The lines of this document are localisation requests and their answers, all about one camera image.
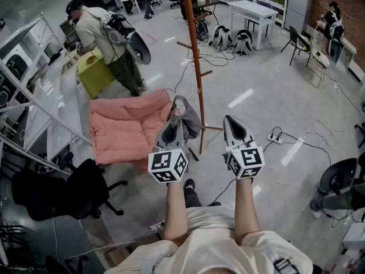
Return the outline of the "yellow-green covered table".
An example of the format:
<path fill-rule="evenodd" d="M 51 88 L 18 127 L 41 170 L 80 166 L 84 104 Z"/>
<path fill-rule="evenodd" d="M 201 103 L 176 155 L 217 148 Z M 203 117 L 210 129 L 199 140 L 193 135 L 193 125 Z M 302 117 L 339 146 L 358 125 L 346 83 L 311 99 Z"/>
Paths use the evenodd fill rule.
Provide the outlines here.
<path fill-rule="evenodd" d="M 93 55 L 98 60 L 87 65 L 86 59 Z M 91 99 L 96 98 L 103 88 L 115 80 L 109 68 L 104 64 L 104 58 L 97 47 L 78 59 L 77 70 L 79 80 Z"/>

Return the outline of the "brown wooden coat rack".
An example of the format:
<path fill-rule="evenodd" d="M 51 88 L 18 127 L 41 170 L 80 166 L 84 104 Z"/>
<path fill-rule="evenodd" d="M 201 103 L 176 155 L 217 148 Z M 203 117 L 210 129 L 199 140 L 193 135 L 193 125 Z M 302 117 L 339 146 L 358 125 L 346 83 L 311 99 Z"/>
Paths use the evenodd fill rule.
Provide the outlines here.
<path fill-rule="evenodd" d="M 182 42 L 177 42 L 178 45 L 186 47 L 187 49 L 191 50 L 193 53 L 193 63 L 194 63 L 194 70 L 196 74 L 196 82 L 197 82 L 197 94 L 198 94 L 198 101 L 200 106 L 200 118 L 201 118 L 201 136 L 200 136 L 200 148 L 199 154 L 202 154 L 203 151 L 203 143 L 204 143 L 204 133 L 207 129 L 209 130 L 217 130 L 222 131 L 223 128 L 221 127 L 211 127 L 205 124 L 205 114 L 204 114 L 204 99 L 203 99 L 203 88 L 202 88 L 202 77 L 211 74 L 213 71 L 209 70 L 206 72 L 201 72 L 201 64 L 200 64 L 200 50 L 198 48 L 198 43 L 196 39 L 196 29 L 195 24 L 196 22 L 201 21 L 205 17 L 209 16 L 208 13 L 203 13 L 202 15 L 195 17 L 193 13 L 192 1 L 191 0 L 184 0 L 184 7 L 186 12 L 186 18 L 188 23 L 189 29 L 189 36 L 191 45 L 187 45 Z"/>

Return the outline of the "black and white backpack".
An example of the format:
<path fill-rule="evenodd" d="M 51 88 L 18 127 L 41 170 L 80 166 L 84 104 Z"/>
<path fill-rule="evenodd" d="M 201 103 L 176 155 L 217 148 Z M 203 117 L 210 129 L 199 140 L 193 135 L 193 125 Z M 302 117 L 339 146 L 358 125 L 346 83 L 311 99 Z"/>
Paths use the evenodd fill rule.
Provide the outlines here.
<path fill-rule="evenodd" d="M 217 51 L 225 51 L 233 47 L 230 30 L 223 25 L 216 26 L 209 34 L 208 45 Z"/>
<path fill-rule="evenodd" d="M 238 54 L 240 56 L 251 56 L 252 53 L 252 34 L 249 30 L 242 29 L 237 32 L 234 42 L 232 51 L 234 54 Z"/>

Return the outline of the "grey garment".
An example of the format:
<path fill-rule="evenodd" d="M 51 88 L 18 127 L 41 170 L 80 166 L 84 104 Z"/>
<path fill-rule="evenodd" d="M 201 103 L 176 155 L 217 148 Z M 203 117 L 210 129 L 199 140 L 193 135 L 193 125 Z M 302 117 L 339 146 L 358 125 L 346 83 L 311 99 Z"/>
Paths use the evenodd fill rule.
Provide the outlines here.
<path fill-rule="evenodd" d="M 185 111 L 181 115 L 176 115 L 176 101 L 182 101 Z M 171 110 L 167 116 L 167 122 L 172 128 L 175 128 L 179 123 L 182 125 L 183 137 L 187 142 L 188 140 L 195 139 L 201 132 L 201 121 L 194 108 L 189 104 L 186 97 L 182 95 L 176 95 Z"/>

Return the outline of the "white low cabinet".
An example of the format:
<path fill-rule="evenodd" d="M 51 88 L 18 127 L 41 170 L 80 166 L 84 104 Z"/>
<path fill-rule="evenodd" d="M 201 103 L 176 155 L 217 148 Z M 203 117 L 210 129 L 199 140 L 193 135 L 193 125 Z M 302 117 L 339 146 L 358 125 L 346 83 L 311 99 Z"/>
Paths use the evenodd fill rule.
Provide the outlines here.
<path fill-rule="evenodd" d="M 322 18 L 319 21 L 316 21 L 316 28 L 315 30 L 317 32 L 322 32 L 323 33 L 323 39 L 322 40 L 326 40 L 325 36 L 324 36 L 324 30 L 325 27 L 327 25 L 326 21 Z M 354 56 L 356 55 L 357 49 L 356 47 L 348 40 L 344 37 L 345 35 L 345 31 L 344 28 L 342 27 L 342 35 L 340 37 L 340 41 L 336 41 L 339 45 L 339 50 L 336 53 L 336 60 L 333 60 L 333 58 L 331 59 L 333 62 L 335 62 L 335 65 L 338 69 L 340 69 L 340 71 L 342 72 L 346 72 L 349 68 L 349 66 L 351 66 L 351 64 L 353 64 L 353 60 L 354 60 Z"/>

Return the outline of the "person's left forearm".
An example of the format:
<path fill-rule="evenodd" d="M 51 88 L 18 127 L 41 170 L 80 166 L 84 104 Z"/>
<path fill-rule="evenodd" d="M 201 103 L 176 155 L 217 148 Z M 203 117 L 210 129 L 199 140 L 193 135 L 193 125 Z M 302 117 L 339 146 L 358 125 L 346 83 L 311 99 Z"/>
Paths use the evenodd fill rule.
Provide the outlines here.
<path fill-rule="evenodd" d="M 182 182 L 168 184 L 163 239 L 181 246 L 188 234 L 188 221 Z"/>

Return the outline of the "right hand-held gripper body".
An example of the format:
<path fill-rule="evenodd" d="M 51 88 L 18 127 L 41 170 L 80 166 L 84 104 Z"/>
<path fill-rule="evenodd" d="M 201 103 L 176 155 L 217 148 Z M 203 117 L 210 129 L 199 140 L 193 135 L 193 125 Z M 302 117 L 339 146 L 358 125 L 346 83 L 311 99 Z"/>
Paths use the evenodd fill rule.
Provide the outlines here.
<path fill-rule="evenodd" d="M 226 164 L 233 171 L 237 180 L 253 179 L 265 165 L 263 149 L 255 140 L 227 146 Z"/>

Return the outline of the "dark square table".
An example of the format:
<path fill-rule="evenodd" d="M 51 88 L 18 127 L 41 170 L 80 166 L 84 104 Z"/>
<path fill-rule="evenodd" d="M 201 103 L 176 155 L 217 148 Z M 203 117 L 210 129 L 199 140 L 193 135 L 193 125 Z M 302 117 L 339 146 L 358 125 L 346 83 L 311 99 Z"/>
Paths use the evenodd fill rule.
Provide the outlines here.
<path fill-rule="evenodd" d="M 218 23 L 218 19 L 215 15 L 216 6 L 219 4 L 217 0 L 205 0 L 204 2 L 193 1 L 192 9 L 193 15 L 195 18 L 207 13 L 208 15 L 212 15 L 216 22 Z"/>

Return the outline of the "grey refrigerator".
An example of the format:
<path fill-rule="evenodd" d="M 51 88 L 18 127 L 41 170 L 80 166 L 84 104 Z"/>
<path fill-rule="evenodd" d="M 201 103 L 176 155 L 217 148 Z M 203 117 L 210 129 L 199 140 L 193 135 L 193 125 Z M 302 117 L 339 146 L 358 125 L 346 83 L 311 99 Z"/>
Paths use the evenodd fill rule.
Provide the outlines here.
<path fill-rule="evenodd" d="M 300 34 L 304 34 L 310 19 L 312 0 L 288 0 L 284 28 L 292 26 Z"/>

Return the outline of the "white metal shelf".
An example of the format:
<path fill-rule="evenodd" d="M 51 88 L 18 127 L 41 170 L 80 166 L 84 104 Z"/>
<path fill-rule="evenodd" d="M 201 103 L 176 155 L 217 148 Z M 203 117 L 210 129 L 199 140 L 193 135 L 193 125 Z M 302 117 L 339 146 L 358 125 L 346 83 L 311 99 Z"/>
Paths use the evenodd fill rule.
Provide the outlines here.
<path fill-rule="evenodd" d="M 11 148 L 18 154 L 39 164 L 61 171 L 53 160 L 69 148 L 74 157 L 72 162 L 78 166 L 92 158 L 92 143 L 83 134 L 78 102 L 76 62 L 63 72 L 64 58 L 70 53 L 62 48 L 60 56 L 47 62 L 47 70 L 35 82 L 34 91 L 27 84 L 39 72 L 39 60 L 46 56 L 45 49 L 55 39 L 50 33 L 38 45 L 37 54 L 21 79 L 18 79 L 6 66 L 5 57 L 20 44 L 23 38 L 39 22 L 46 22 L 44 15 L 22 26 L 0 43 L 0 72 L 14 87 L 14 95 L 22 94 L 28 100 L 18 103 L 11 99 L 8 105 L 0 108 L 0 165 L 4 148 Z"/>

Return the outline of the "black metal chair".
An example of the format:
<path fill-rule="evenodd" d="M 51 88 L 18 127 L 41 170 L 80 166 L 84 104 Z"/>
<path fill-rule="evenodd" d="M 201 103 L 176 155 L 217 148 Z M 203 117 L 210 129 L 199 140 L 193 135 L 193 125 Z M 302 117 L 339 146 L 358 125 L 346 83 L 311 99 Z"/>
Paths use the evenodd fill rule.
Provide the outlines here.
<path fill-rule="evenodd" d="M 308 59 L 307 59 L 307 63 L 306 65 L 308 65 L 309 60 L 311 58 L 311 46 L 307 40 L 306 37 L 303 37 L 301 34 L 299 34 L 295 28 L 293 28 L 292 26 L 289 26 L 289 41 L 287 42 L 287 44 L 285 44 L 285 46 L 282 48 L 281 52 L 283 52 L 283 50 L 288 46 L 291 45 L 294 47 L 293 50 L 293 54 L 291 56 L 291 60 L 289 65 L 291 65 L 293 58 L 294 58 L 294 54 L 297 51 L 298 54 L 300 54 L 300 52 L 304 52 L 307 53 L 309 55 Z"/>

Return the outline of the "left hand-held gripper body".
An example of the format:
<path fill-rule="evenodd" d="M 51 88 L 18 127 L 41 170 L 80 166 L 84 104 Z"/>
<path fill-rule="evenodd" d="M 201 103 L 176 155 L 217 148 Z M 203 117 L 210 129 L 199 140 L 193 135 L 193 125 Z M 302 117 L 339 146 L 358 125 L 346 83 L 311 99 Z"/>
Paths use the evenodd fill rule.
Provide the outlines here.
<path fill-rule="evenodd" d="M 148 155 L 148 173 L 161 184 L 180 182 L 188 168 L 186 149 L 154 146 Z"/>

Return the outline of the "black office chair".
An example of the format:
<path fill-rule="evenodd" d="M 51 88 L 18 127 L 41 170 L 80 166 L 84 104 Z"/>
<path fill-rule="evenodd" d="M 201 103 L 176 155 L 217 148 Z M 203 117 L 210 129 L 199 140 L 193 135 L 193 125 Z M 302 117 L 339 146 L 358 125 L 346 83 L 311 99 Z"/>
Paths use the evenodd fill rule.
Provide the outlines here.
<path fill-rule="evenodd" d="M 14 203 L 24 206 L 34 221 L 58 216 L 71 216 L 76 220 L 87 216 L 97 219 L 103 204 L 116 215 L 124 215 L 124 211 L 117 210 L 108 199 L 111 190 L 120 185 L 127 186 L 128 182 L 122 180 L 108 186 L 102 169 L 94 160 L 86 159 L 75 167 L 71 164 L 73 157 L 69 152 L 60 163 L 61 168 L 68 167 L 72 171 L 66 180 L 28 169 L 14 174 L 11 181 Z"/>

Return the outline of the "black chair base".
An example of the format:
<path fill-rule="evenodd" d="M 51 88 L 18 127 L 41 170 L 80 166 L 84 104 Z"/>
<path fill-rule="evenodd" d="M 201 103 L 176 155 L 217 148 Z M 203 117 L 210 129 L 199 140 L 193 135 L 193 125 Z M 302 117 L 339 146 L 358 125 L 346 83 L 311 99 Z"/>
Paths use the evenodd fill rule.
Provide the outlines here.
<path fill-rule="evenodd" d="M 360 124 L 360 125 L 355 124 L 354 125 L 354 129 L 356 131 L 359 131 L 362 134 L 362 136 L 363 136 L 361 142 L 358 144 L 358 148 L 361 148 L 362 145 L 365 144 L 365 122 L 362 122 L 362 124 Z"/>

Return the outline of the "pink padded cushion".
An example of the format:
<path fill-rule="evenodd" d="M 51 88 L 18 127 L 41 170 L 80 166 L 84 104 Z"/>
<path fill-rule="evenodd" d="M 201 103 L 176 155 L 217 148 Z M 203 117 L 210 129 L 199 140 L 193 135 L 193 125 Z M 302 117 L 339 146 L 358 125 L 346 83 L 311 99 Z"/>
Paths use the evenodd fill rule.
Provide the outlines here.
<path fill-rule="evenodd" d="M 171 107 L 165 89 L 133 98 L 91 100 L 89 127 L 96 163 L 132 163 L 146 174 L 148 155 Z"/>

